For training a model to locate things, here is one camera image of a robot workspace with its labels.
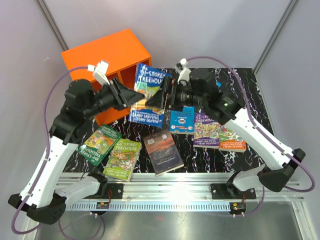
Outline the blue 91-storey treehouse book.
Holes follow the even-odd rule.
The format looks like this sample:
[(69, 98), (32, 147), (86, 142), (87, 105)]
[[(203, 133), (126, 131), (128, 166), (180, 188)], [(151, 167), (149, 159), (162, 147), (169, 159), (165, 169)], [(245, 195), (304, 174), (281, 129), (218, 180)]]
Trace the blue 91-storey treehouse book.
[(164, 121), (164, 110), (146, 106), (146, 102), (160, 89), (165, 77), (170, 74), (144, 63), (138, 63), (135, 73), (134, 90), (144, 95), (144, 99), (131, 106), (128, 120), (133, 123), (161, 128)]

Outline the lime 65-storey treehouse book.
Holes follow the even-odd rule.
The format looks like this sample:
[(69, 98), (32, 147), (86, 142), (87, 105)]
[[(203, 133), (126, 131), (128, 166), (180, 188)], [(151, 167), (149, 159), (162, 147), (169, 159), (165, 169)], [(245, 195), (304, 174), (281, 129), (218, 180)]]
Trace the lime 65-storey treehouse book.
[(103, 174), (106, 177), (129, 182), (141, 148), (140, 142), (121, 138), (112, 149)]

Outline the green 104-storey treehouse book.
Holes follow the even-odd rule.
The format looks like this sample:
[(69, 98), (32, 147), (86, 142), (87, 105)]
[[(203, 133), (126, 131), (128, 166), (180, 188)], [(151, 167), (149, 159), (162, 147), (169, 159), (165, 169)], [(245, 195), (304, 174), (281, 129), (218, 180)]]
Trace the green 104-storey treehouse book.
[(77, 152), (97, 167), (121, 138), (118, 131), (103, 124), (78, 147)]

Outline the dark purple novel book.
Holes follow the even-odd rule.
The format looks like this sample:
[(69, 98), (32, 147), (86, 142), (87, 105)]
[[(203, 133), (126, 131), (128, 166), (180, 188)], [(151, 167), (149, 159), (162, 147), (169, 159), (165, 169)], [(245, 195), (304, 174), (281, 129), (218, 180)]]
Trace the dark purple novel book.
[(143, 138), (143, 143), (156, 176), (184, 166), (184, 162), (169, 130), (153, 133)]

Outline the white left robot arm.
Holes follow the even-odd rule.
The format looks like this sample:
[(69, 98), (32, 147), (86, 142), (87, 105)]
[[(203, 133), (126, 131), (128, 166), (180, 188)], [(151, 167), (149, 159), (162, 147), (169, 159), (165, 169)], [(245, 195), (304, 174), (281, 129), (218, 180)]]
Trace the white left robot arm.
[(26, 212), (30, 219), (47, 225), (56, 223), (66, 207), (81, 199), (88, 196), (101, 199), (107, 195), (108, 181), (99, 173), (90, 173), (61, 190), (55, 188), (66, 163), (89, 130), (91, 120), (110, 108), (121, 111), (145, 96), (113, 78), (99, 91), (95, 91), (87, 79), (75, 80), (64, 97), (60, 114), (48, 132), (43, 157), (29, 183), (21, 193), (8, 199), (11, 206)]

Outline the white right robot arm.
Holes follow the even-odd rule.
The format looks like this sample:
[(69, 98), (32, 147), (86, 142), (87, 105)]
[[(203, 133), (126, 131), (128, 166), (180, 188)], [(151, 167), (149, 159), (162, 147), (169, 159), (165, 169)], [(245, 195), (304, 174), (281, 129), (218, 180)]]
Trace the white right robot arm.
[(265, 187), (279, 193), (306, 156), (292, 149), (256, 122), (249, 109), (232, 93), (222, 93), (215, 76), (207, 69), (181, 71), (178, 78), (165, 77), (159, 90), (145, 103), (159, 109), (200, 109), (210, 119), (240, 136), (263, 159), (260, 167), (234, 173), (225, 184), (229, 197), (239, 198), (249, 189)]

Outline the bright blue paperback book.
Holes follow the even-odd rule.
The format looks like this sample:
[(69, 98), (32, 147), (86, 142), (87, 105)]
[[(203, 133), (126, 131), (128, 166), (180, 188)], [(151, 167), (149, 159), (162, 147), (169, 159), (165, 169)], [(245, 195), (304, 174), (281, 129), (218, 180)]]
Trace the bright blue paperback book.
[(173, 134), (193, 134), (195, 123), (195, 108), (184, 106), (182, 111), (170, 112), (169, 131)]

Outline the orange two-compartment shelf box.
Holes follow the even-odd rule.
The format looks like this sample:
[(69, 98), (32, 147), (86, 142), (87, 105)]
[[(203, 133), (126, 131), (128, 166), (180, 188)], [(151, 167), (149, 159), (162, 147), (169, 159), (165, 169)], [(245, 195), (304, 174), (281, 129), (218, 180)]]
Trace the orange two-compartment shelf box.
[[(98, 123), (98, 120), (102, 121), (103, 114), (114, 109), (93, 112), (95, 96), (102, 86), (95, 80), (93, 73), (87, 70), (88, 65), (96, 66), (100, 61), (107, 62), (109, 64), (107, 79), (110, 81), (117, 78), (124, 86), (134, 90), (134, 87), (130, 88), (124, 83), (121, 76), (119, 78), (114, 75), (124, 73), (133, 66), (137, 68), (137, 64), (149, 63), (151, 60), (150, 54), (129, 29), (66, 50), (61, 55), (73, 80), (64, 94), (65, 103), (61, 113), (63, 117), (80, 124), (91, 119), (95, 119)], [(127, 115), (125, 111), (130, 112), (130, 107), (114, 111), (120, 113), (119, 118), (122, 118)], [(114, 122), (117, 118), (105, 117), (105, 123), (100, 123), (99, 126), (108, 124), (108, 120)]]

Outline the teal 26-storey treehouse book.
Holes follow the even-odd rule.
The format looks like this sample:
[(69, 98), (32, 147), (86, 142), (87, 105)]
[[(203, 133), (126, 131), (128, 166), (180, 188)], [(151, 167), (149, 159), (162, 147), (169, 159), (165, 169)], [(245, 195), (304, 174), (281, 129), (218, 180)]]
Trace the teal 26-storey treehouse book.
[(218, 86), (218, 88), (220, 88), (222, 86), (222, 84), (218, 81), (216, 81), (216, 85)]

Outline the black marble-pattern mat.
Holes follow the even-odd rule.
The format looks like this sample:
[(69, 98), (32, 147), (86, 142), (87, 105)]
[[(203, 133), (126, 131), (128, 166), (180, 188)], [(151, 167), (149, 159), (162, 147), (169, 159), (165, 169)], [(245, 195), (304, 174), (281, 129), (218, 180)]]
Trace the black marble-pattern mat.
[[(237, 97), (242, 98), (241, 90), (236, 83), (235, 77), (229, 73), (227, 68), (209, 68), (213, 72), (215, 79), (221, 83), (221, 91), (224, 93), (234, 93)], [(263, 101), (262, 93), (256, 80), (256, 76), (251, 68), (234, 68), (245, 88), (245, 92), (250, 103), (251, 114), (259, 121), (268, 131), (273, 134), (272, 124), (267, 114), (267, 109)], [(136, 66), (130, 67), (124, 73), (117, 73), (126, 86), (133, 88)], [(86, 135), (82, 139), (83, 143), (87, 138), (100, 126), (105, 123), (119, 132), (123, 138), (131, 141), (142, 143), (140, 155), (133, 170), (134, 173), (154, 173), (154, 168), (150, 161), (149, 155), (143, 143), (143, 138), (155, 132), (160, 132), (169, 124), (170, 113), (165, 113), (163, 128), (148, 126), (145, 124), (129, 121), (129, 112), (124, 111), (125, 116), (119, 117), (120, 113), (110, 109), (109, 113), (102, 114), (102, 121), (93, 119)], [(117, 117), (115, 121), (110, 121), (111, 117)], [(194, 148), (193, 135), (191, 134), (172, 134), (174, 142), (182, 154), (184, 167), (171, 171), (170, 173), (233, 173), (238, 171), (247, 171), (259, 167), (264, 163), (263, 159), (256, 153), (251, 145), (247, 145), (244, 153), (220, 151), (209, 148)], [(95, 166), (89, 163), (83, 156), (75, 152), (69, 158), (63, 172), (66, 173), (86, 173), (95, 169)]]

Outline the purple 52-storey treehouse book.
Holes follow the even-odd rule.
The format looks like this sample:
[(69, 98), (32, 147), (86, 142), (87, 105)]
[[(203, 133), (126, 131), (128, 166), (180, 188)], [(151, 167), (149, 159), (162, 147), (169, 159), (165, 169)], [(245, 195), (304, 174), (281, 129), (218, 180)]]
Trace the purple 52-storey treehouse book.
[(194, 114), (193, 146), (218, 149), (220, 146), (220, 124), (205, 113)]

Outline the orange 78-storey treehouse book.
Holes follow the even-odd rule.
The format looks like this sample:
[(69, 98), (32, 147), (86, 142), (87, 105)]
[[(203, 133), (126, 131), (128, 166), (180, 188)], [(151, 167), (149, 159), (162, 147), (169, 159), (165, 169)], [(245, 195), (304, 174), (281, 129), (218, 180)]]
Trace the orange 78-storey treehouse book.
[(221, 125), (219, 129), (219, 149), (221, 151), (244, 153), (247, 150), (247, 144), (235, 132)]

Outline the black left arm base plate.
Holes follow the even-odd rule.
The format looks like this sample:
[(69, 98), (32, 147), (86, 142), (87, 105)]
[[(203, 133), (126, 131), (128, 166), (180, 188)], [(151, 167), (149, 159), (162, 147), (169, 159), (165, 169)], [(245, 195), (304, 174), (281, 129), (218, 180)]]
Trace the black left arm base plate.
[(102, 199), (109, 199), (109, 197), (111, 197), (112, 200), (121, 200), (123, 198), (124, 193), (124, 184), (107, 183), (102, 187), (101, 193)]

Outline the aluminium mounting rail frame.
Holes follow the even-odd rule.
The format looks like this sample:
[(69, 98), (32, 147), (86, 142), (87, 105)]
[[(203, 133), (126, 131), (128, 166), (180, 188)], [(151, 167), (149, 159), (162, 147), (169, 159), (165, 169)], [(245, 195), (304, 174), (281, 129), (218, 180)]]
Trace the aluminium mounting rail frame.
[(102, 197), (81, 194), (66, 207), (67, 211), (96, 212), (230, 212), (238, 206), (245, 206), (245, 214), (252, 208), (250, 204), (289, 203), (298, 206), (304, 201), (301, 193), (287, 189), (272, 192), (255, 187), (256, 199), (212, 199), (211, 184), (222, 184), (229, 173), (189, 174), (166, 173), (154, 176), (151, 173), (134, 173), (129, 182), (108, 178), (108, 184), (124, 184), (122, 199), (102, 199)]

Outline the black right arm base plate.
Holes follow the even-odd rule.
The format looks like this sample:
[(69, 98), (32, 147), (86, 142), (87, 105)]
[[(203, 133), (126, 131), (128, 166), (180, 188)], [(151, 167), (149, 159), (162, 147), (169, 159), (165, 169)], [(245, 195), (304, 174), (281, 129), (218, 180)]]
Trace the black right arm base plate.
[(232, 184), (212, 183), (209, 189), (213, 200), (255, 200), (257, 198), (254, 188), (240, 191)]

